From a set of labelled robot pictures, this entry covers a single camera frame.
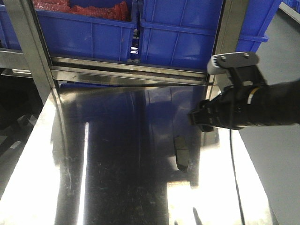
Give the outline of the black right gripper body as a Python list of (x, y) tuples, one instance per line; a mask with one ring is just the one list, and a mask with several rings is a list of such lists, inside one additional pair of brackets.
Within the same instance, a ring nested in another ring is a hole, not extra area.
[(239, 130), (248, 125), (247, 102), (248, 89), (225, 89), (212, 100), (200, 101), (188, 119), (203, 132), (214, 127)]

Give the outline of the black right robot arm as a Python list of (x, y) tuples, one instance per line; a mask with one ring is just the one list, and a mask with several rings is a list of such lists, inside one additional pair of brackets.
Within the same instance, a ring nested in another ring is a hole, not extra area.
[(201, 101), (189, 114), (203, 132), (214, 127), (239, 130), (254, 126), (286, 126), (300, 122), (300, 82), (227, 87), (212, 100)]

